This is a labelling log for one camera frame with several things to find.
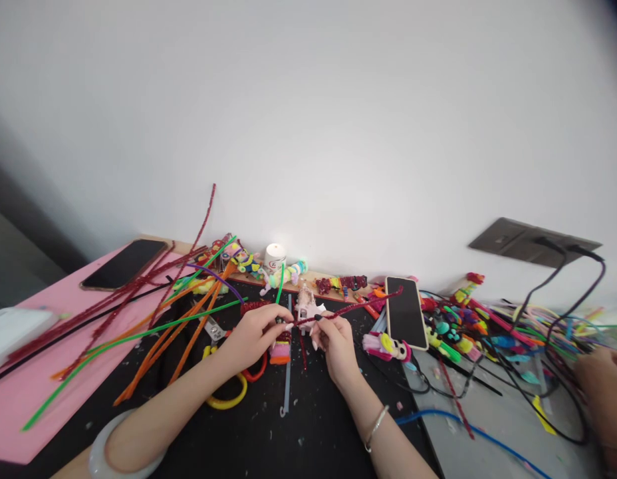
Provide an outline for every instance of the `pink foam board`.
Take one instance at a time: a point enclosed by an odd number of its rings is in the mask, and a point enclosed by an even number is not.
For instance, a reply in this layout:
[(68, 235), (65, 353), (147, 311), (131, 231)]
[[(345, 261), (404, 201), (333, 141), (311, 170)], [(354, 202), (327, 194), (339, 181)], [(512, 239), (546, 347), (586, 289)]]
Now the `pink foam board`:
[[(113, 251), (93, 263), (60, 280), (40, 293), (23, 301), (18, 307), (50, 309), (54, 313), (80, 313), (87, 307), (107, 297), (104, 291), (83, 291), (80, 282), (106, 263), (120, 250)], [(169, 254), (166, 261), (178, 255)], [(185, 268), (189, 274), (192, 268)], [(177, 268), (165, 273), (174, 277)], [(154, 286), (147, 285), (140, 292)], [(164, 289), (129, 304), (114, 320), (100, 342), (109, 341), (123, 333), (129, 326), (143, 320), (156, 307)], [(120, 364), (138, 340), (116, 346), (93, 360), (71, 381), (56, 401), (47, 409), (32, 429), (21, 429), (60, 385), (50, 376), (69, 366), (90, 341), (92, 332), (105, 320), (103, 317), (80, 331), (59, 341), (23, 366), (0, 380), (0, 460), (28, 464), (56, 433), (65, 425), (107, 376)]]

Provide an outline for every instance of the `smartphone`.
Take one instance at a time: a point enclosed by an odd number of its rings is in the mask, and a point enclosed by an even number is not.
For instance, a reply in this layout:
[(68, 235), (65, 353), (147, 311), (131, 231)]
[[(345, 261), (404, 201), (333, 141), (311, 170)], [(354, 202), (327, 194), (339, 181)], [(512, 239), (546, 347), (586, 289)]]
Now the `smartphone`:
[(137, 239), (80, 283), (82, 289), (114, 291), (136, 279), (167, 248), (164, 241)]
[(391, 294), (399, 290), (400, 286), (404, 288), (402, 294), (386, 301), (388, 335), (407, 342), (411, 349), (427, 351), (428, 335), (417, 283), (412, 279), (387, 276), (384, 291)]

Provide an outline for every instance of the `wall socket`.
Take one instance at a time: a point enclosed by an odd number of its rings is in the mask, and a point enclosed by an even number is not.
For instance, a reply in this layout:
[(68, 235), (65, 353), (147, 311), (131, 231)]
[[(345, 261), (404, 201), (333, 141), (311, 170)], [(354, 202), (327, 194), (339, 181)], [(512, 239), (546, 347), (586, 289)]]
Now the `wall socket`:
[[(535, 240), (542, 236), (561, 247), (577, 244), (592, 251), (601, 246), (601, 243), (590, 241), (589, 239), (544, 230), (543, 228), (510, 220), (509, 218), (499, 218), (470, 243), (468, 247), (485, 251), (486, 253), (520, 259), (529, 263), (558, 267), (562, 261), (562, 256), (550, 248), (535, 243)], [(568, 252), (566, 264), (572, 263), (580, 256)]]

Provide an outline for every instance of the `hand of another person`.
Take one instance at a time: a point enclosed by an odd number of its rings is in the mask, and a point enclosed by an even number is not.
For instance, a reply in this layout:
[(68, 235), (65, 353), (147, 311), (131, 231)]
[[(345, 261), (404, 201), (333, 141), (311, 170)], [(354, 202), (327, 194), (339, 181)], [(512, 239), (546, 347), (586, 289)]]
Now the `hand of another person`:
[[(581, 355), (574, 373), (588, 399), (588, 409), (601, 443), (617, 448), (617, 351), (597, 348)], [(617, 450), (604, 447), (610, 470), (617, 472)]]
[[(280, 317), (285, 324), (276, 324)], [(285, 329), (293, 327), (293, 315), (280, 305), (270, 304), (246, 313), (231, 335), (217, 350), (228, 377), (253, 365)]]
[(313, 349), (321, 348), (326, 353), (328, 374), (340, 392), (352, 388), (362, 378), (355, 357), (355, 345), (350, 323), (343, 317), (320, 319), (310, 332)]

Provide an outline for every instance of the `scissors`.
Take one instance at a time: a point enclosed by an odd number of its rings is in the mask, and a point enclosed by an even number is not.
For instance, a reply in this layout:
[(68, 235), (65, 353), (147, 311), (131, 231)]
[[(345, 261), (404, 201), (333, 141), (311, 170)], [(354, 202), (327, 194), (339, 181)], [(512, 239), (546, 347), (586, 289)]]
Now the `scissors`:
[[(225, 331), (224, 329), (222, 329), (215, 322), (215, 320), (210, 316), (207, 316), (207, 322), (204, 325), (204, 330), (211, 337), (211, 345), (205, 346), (204, 352), (202, 353), (203, 360), (210, 354), (214, 354), (217, 351), (218, 342), (220, 342), (220, 340), (228, 337), (231, 334), (231, 331)], [(247, 381), (249, 383), (254, 383), (258, 379), (260, 379), (262, 375), (264, 374), (264, 371), (266, 368), (267, 368), (267, 353), (265, 351), (264, 356), (262, 358), (262, 367), (260, 368), (260, 371), (256, 375), (252, 375), (248, 369), (245, 369), (241, 373), (236, 374), (235, 377), (237, 377), (240, 383), (242, 383), (242, 391), (240, 392), (240, 394), (237, 395), (237, 397), (233, 399), (229, 399), (229, 400), (221, 400), (211, 395), (207, 399), (207, 404), (211, 406), (212, 408), (219, 409), (219, 410), (227, 410), (227, 409), (231, 409), (237, 406), (240, 403), (240, 401), (244, 399), (244, 396), (247, 394)]]

